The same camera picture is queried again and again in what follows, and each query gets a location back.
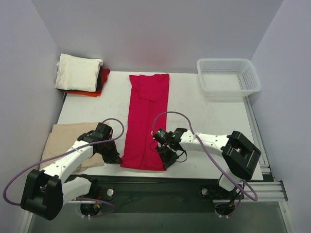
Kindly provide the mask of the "magenta red t shirt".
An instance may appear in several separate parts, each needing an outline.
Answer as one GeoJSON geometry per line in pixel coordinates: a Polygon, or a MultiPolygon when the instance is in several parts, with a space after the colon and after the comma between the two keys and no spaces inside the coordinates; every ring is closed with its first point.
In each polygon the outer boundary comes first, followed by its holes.
{"type": "Polygon", "coordinates": [[[170,76],[130,75],[129,81],[132,88],[121,167],[164,171],[152,130],[155,118],[167,111],[170,76]]]}

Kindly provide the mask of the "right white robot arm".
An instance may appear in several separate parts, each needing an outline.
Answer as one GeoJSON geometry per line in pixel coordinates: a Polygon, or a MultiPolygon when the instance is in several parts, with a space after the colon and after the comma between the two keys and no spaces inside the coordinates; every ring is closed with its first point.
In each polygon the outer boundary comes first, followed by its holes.
{"type": "Polygon", "coordinates": [[[233,182],[252,179],[259,158],[260,150],[241,132],[233,131],[229,135],[211,135],[193,133],[185,128],[177,128],[174,132],[159,129],[153,133],[158,143],[159,153],[164,168],[169,168],[178,158],[177,152],[208,152],[210,155],[224,159],[228,176],[222,175],[215,192],[220,198],[227,198],[235,187],[233,182]]]}

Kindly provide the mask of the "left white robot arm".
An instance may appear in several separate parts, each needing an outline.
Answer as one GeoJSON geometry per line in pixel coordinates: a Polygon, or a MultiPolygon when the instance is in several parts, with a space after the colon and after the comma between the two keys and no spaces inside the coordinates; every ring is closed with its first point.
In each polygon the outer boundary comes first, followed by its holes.
{"type": "Polygon", "coordinates": [[[98,180],[89,175],[78,175],[69,181],[69,176],[85,160],[96,153],[106,163],[120,163],[113,129],[98,123],[96,129],[80,135],[65,155],[42,170],[33,169],[26,178],[20,206],[22,209],[53,220],[62,207],[83,198],[100,202],[98,180]]]}

